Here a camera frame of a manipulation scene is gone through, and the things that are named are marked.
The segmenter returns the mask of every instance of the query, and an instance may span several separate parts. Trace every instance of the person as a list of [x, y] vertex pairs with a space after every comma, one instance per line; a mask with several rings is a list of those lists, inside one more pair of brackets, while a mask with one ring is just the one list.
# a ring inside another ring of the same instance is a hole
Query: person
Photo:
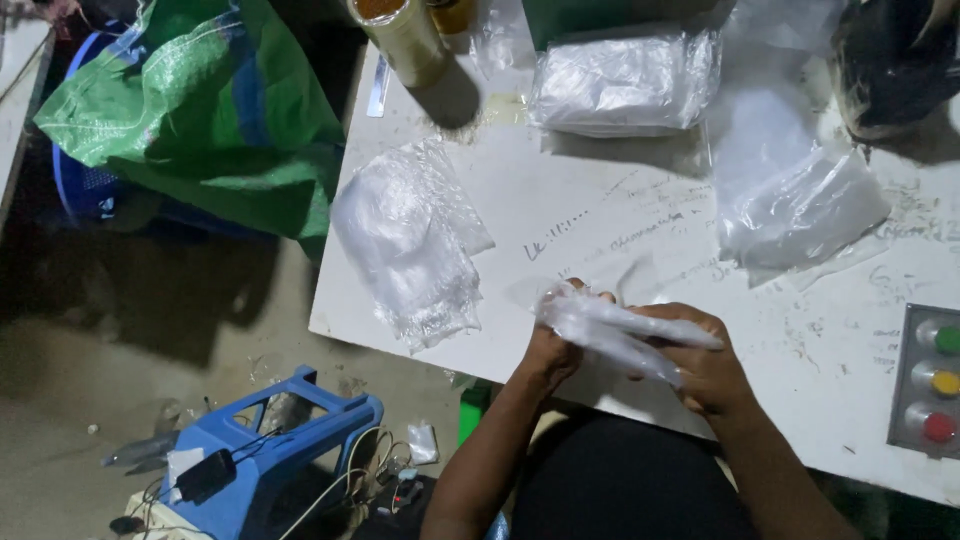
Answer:
[[724, 342], [720, 351], [655, 345], [680, 368], [679, 397], [712, 428], [735, 488], [700, 442], [602, 413], [565, 421], [528, 457], [544, 401], [583, 356], [537, 325], [523, 360], [444, 468], [420, 540], [484, 538], [521, 466], [511, 540], [859, 537], [760, 407], [720, 319], [682, 304], [631, 311], [689, 320]]

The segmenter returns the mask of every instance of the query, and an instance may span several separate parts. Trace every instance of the white table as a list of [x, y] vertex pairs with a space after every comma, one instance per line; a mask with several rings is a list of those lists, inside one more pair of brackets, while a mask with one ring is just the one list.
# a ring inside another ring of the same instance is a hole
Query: white table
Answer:
[[[385, 116], [365, 114], [376, 60], [371, 46], [340, 187], [356, 168], [390, 147], [437, 132], [396, 79], [389, 86]], [[473, 258], [484, 296], [483, 330], [448, 339], [415, 359], [503, 382], [533, 325], [532, 315], [507, 298], [509, 286], [525, 277], [557, 278], [652, 254], [656, 298], [633, 287], [624, 292], [626, 302], [686, 302], [726, 321], [760, 402], [805, 465], [960, 504], [960, 461], [933, 460], [886, 445], [905, 304], [960, 307], [960, 167], [918, 167], [874, 150], [872, 167], [896, 201], [893, 218], [877, 232], [891, 240], [889, 251], [824, 277], [804, 292], [783, 279], [750, 289], [744, 272], [716, 260], [709, 184], [679, 174], [683, 163], [668, 160], [657, 168], [635, 162], [671, 155], [659, 152], [663, 148], [656, 145], [662, 143], [610, 142], [603, 144], [612, 148], [584, 150], [603, 154], [601, 160], [544, 154], [538, 132], [522, 120], [515, 123], [511, 100], [503, 95], [527, 92], [530, 76], [511, 71], [487, 82], [469, 58], [458, 60], [489, 107], [479, 123], [443, 135], [497, 245]], [[822, 80], [823, 73], [818, 75]], [[821, 130], [842, 136], [840, 125], [831, 105]], [[590, 254], [590, 263], [584, 254]], [[409, 356], [373, 317], [370, 295], [346, 260], [336, 231], [326, 244], [310, 330]], [[661, 383], [631, 383], [585, 366], [560, 395], [712, 437]]]
[[44, 54], [52, 47], [50, 26], [38, 19], [7, 20], [0, 64], [0, 233], [10, 209], [23, 159], [22, 133], [46, 77]]

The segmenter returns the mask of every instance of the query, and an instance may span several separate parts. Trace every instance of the person's left hand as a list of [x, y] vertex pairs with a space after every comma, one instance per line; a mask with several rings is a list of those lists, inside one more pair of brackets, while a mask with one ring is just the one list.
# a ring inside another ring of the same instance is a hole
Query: person's left hand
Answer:
[[[578, 289], [584, 286], [584, 283], [577, 278], [567, 281]], [[615, 298], [609, 292], [602, 293], [600, 296], [615, 302]], [[550, 327], [537, 323], [534, 326], [533, 335], [530, 336], [527, 352], [523, 355], [517, 370], [528, 375], [544, 377], [547, 391], [553, 393], [561, 382], [577, 372], [583, 358], [584, 351], [580, 347], [564, 341]]]

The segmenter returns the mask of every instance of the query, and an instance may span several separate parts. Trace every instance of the red button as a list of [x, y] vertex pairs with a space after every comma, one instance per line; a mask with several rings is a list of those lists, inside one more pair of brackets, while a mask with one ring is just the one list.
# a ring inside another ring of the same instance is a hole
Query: red button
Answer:
[[948, 443], [957, 432], [957, 424], [942, 412], [931, 412], [924, 420], [924, 436], [935, 443]]

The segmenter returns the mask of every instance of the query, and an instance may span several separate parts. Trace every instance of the green button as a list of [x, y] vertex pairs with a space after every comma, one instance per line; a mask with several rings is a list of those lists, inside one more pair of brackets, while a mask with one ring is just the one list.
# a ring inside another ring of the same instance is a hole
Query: green button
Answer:
[[937, 344], [937, 351], [941, 354], [960, 355], [960, 329], [943, 327], [937, 331], [934, 341]]

